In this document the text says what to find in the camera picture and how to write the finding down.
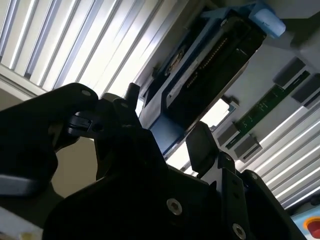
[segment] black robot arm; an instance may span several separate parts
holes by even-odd
[[[167,166],[135,113],[138,95],[132,83],[125,98],[98,99],[72,83],[0,112],[2,196],[38,195],[56,171],[56,152],[94,139],[97,181],[53,209],[42,239],[305,239],[258,175],[236,171],[206,124],[186,139],[199,177]]]

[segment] aluminum profile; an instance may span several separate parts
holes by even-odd
[[[79,82],[122,96],[188,2],[3,0],[1,65],[30,89]]]

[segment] red button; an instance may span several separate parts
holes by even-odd
[[[320,219],[308,222],[307,228],[315,239],[320,239]]]

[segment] circuit board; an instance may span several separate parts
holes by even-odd
[[[308,71],[304,71],[286,89],[275,84],[241,119],[234,123],[239,133],[226,145],[226,148],[231,149],[309,75]]]

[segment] blue plastic part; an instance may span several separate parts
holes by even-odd
[[[276,16],[272,8],[262,1],[243,6],[223,7],[204,12],[202,16],[215,15],[216,18],[224,19],[230,10],[249,18],[272,38],[279,38],[286,31],[286,25]]]
[[[167,106],[165,99],[167,98],[167,94],[180,79],[182,74],[188,69],[197,55],[203,50],[209,40],[219,31],[221,22],[227,17],[230,10],[234,10],[241,16],[249,18],[266,34],[273,38],[280,37],[286,30],[286,26],[275,15],[274,11],[268,5],[260,1],[243,6],[219,8],[201,14],[202,18],[208,18],[207,24],[183,56],[177,67],[177,71],[173,72],[168,77],[162,87],[153,96],[152,100],[142,110],[139,118],[142,126],[147,127],[152,131],[163,155],[166,155],[166,153],[175,144],[181,141],[186,134],[182,127],[172,122],[166,116],[165,111]]]

